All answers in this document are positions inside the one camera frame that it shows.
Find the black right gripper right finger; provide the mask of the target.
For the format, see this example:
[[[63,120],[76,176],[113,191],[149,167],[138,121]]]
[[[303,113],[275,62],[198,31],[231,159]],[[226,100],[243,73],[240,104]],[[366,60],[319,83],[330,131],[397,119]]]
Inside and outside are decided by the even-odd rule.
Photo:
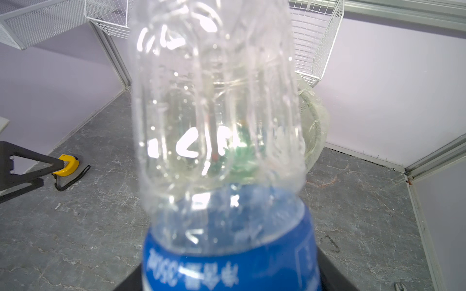
[[[323,291],[359,291],[359,289],[338,270],[319,247],[317,248],[317,261]]]

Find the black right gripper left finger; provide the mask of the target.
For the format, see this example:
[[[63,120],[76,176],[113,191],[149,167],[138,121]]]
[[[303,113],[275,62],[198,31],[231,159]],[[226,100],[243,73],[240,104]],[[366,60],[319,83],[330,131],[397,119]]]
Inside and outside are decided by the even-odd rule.
[[[142,283],[142,263],[140,263],[132,273],[114,289],[114,291],[142,291]]]

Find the clear bottle blue label white cap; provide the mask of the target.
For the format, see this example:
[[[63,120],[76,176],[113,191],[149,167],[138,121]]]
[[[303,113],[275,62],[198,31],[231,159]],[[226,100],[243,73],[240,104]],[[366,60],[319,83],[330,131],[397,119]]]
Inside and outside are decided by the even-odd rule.
[[[319,291],[286,1],[136,1],[145,291]]]

